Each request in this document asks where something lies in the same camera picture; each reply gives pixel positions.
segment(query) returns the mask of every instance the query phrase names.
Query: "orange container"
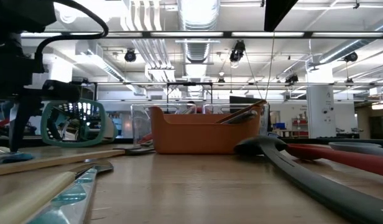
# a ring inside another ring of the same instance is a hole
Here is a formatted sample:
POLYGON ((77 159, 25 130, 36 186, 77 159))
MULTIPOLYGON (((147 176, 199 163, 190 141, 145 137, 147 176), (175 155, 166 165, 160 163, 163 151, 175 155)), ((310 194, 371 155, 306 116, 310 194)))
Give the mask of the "orange container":
POLYGON ((149 108, 154 148, 160 154, 233 154, 241 140, 257 136, 258 115, 242 124, 215 124, 228 114, 164 114, 149 108))

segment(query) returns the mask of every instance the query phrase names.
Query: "black cable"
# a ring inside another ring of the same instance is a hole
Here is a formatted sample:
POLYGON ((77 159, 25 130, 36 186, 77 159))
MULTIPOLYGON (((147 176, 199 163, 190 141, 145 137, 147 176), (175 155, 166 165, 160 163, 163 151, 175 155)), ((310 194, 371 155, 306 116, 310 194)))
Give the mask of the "black cable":
POLYGON ((83 13, 85 13, 87 16, 91 17, 94 21, 96 21, 102 28, 103 31, 99 34, 85 34, 85 35, 58 35, 54 37, 49 37, 42 41, 35 51, 35 60, 38 63, 38 66, 42 66, 42 51, 43 49, 50 43, 58 40, 93 40, 93 39, 100 39, 103 37, 106 37, 109 34, 109 27, 107 24, 95 13, 87 9, 86 7, 82 6, 81 4, 73 1, 73 0, 53 0, 54 2, 63 4, 65 6, 77 9, 83 13))

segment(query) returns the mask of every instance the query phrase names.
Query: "wooden handle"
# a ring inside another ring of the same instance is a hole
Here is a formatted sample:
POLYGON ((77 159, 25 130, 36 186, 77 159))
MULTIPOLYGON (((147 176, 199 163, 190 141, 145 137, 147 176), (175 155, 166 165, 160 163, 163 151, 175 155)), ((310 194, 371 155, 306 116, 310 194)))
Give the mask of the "wooden handle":
POLYGON ((0 165, 0 175, 12 174, 15 172, 22 172, 27 170, 34 170, 44 167, 51 167, 63 164, 69 164, 73 162, 82 162, 85 159, 99 159, 112 156, 124 155, 124 150, 109 150, 98 152, 87 152, 81 154, 75 154, 70 156, 58 156, 47 159, 34 159, 25 162, 15 162, 11 164, 0 165))
POLYGON ((217 122, 215 122, 215 123, 223 123, 223 122, 225 122, 225 121, 227 121, 227 120, 229 120, 229 119, 231 119, 231 118, 233 118, 233 117, 235 117, 235 116, 238 116, 238 115, 240 115, 240 114, 242 114, 242 113, 244 113, 244 112, 247 112, 247 111, 249 111, 249 110, 251 110, 253 107, 255 107, 255 106, 262 106, 262 105, 264 105, 266 103, 266 101, 265 100, 260 100, 260 101, 258 101, 258 102, 256 102, 256 103, 254 103, 254 104, 252 104, 252 105, 250 105, 250 106, 247 106, 246 108, 244 108, 244 109, 241 109, 241 110, 239 110, 239 111, 237 111, 237 112, 235 112, 235 113, 233 113, 233 114, 231 114, 231 115, 229 115, 229 116, 227 116, 227 117, 225 117, 225 118, 222 118, 222 119, 220 119, 219 121, 217 121, 217 122))
POLYGON ((25 222, 75 180, 73 172, 63 172, 0 197, 0 223, 25 222))

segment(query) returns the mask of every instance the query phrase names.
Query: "table surface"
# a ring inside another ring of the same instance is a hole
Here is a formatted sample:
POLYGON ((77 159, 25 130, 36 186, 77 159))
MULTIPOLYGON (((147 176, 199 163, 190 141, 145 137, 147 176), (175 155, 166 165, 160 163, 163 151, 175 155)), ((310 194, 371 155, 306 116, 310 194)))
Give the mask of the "table surface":
MULTIPOLYGON (((54 157, 114 147, 119 146, 22 151, 54 157)), ((151 154, 112 157, 109 161, 114 172, 98 177, 87 223, 347 223, 290 184, 263 157, 246 162, 237 156, 151 154)), ((382 176, 324 159, 295 161, 335 182, 383 199, 382 176)), ((0 176, 0 196, 79 165, 0 176)))

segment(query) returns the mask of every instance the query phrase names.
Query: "desk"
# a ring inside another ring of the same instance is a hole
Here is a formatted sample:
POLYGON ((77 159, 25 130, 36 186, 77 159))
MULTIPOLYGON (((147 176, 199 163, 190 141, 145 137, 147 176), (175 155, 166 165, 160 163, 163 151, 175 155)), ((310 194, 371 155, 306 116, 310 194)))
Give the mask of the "desk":
MULTIPOLYGON (((23 151, 48 157, 112 147, 23 151)), ((98 177, 87 223, 347 223, 290 184, 264 158, 244 162, 236 156, 151 154, 109 160, 114 172, 98 177)), ((383 199, 383 177, 379 175, 324 159, 296 161, 326 178, 383 199)), ((0 176, 0 195, 78 165, 0 176)))

